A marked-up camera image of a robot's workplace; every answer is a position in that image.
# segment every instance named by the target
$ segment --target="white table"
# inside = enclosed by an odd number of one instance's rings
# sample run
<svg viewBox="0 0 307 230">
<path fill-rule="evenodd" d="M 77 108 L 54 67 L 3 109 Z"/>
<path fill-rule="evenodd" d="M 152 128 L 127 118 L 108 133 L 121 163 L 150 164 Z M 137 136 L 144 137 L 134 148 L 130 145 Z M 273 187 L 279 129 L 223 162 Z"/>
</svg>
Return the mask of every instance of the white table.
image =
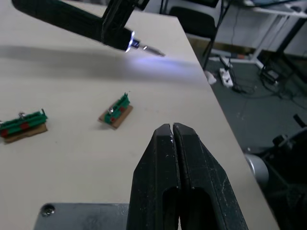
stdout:
<svg viewBox="0 0 307 230">
<path fill-rule="evenodd" d="M 128 26 L 166 57 L 115 51 L 12 6 L 0 16 L 0 117 L 49 117 L 48 132 L 0 144 L 0 229 L 31 230 L 48 202 L 128 203 L 154 130 L 173 122 L 226 170 L 249 229 L 278 229 L 178 20 L 136 11 Z M 124 92 L 134 109 L 119 129 L 97 122 Z"/>
<path fill-rule="evenodd" d="M 247 6 L 254 5 L 254 3 L 251 0 L 245 0 L 244 4 Z M 292 5 L 285 4 L 285 6 L 290 9 Z M 279 33 L 289 17 L 307 18 L 307 14 L 304 13 L 304 11 L 288 12 L 288 11 L 277 11 L 277 10 L 260 8 L 260 7 L 251 8 L 251 10 L 253 10 L 254 12 L 266 13 L 270 15 L 270 18 L 268 19 L 268 25 L 269 25 L 268 29 L 266 33 L 263 35 L 263 37 L 261 38 L 260 43 L 258 44 L 255 52 L 252 55 L 250 55 L 249 57 L 246 57 L 245 59 L 231 58 L 230 60 L 232 63 L 256 64 L 261 69 L 263 67 L 263 64 L 258 60 L 258 56 L 260 52 L 267 45 L 268 38 L 271 37 L 272 35 L 275 36 L 276 33 Z M 218 57 L 212 57 L 210 58 L 210 60 L 220 61 Z M 226 64 L 228 64 L 229 59 L 224 57 L 223 61 Z"/>
</svg>

